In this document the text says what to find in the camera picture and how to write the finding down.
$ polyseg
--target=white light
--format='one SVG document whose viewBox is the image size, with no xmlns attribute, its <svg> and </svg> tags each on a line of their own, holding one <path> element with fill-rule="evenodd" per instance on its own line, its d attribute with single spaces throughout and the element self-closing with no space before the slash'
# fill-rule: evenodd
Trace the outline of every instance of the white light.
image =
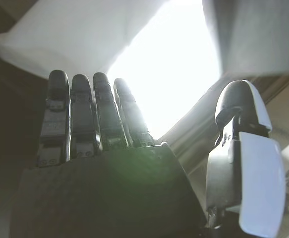
<svg viewBox="0 0 289 238">
<path fill-rule="evenodd" d="M 219 78 L 201 0 L 171 0 L 108 72 L 128 83 L 155 139 L 163 136 Z"/>
</svg>

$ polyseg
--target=black finger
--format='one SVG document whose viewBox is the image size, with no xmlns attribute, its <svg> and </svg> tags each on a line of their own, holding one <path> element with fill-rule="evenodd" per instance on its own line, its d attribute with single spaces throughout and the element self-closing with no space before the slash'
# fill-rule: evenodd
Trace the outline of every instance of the black finger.
<svg viewBox="0 0 289 238">
<path fill-rule="evenodd" d="M 64 71 L 54 70 L 48 81 L 48 95 L 40 136 L 38 166 L 52 166 L 69 160 L 69 82 Z"/>
<path fill-rule="evenodd" d="M 154 145 L 154 139 L 149 133 L 141 110 L 127 83 L 122 78 L 115 80 L 114 91 L 128 140 L 134 147 Z"/>
<path fill-rule="evenodd" d="M 127 141 L 107 76 L 95 73 L 93 78 L 101 149 L 104 151 L 126 148 Z"/>
<path fill-rule="evenodd" d="M 71 88 L 71 158 L 87 158 L 96 154 L 95 111 L 88 78 L 78 74 Z"/>
</svg>

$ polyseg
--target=bright light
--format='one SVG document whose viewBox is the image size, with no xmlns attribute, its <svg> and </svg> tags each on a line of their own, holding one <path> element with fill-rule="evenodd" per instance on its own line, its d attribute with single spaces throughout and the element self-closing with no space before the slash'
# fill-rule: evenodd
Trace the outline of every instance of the bright light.
<svg viewBox="0 0 289 238">
<path fill-rule="evenodd" d="M 171 0 L 108 72 L 124 78 L 155 139 L 163 136 L 219 79 L 201 0 Z"/>
</svg>

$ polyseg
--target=robotic hand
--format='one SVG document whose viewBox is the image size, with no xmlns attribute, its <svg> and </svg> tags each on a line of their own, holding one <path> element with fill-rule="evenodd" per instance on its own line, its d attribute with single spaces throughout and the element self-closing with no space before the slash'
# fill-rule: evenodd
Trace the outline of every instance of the robotic hand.
<svg viewBox="0 0 289 238">
<path fill-rule="evenodd" d="M 278 145 L 256 89 L 233 82 L 216 108 L 220 133 L 207 168 L 208 225 L 185 172 L 166 143 L 155 145 L 123 79 L 116 102 L 103 73 L 93 88 L 50 74 L 37 165 L 23 172 L 11 238 L 274 237 L 285 199 Z M 240 237 L 247 237 L 242 232 Z"/>
</svg>

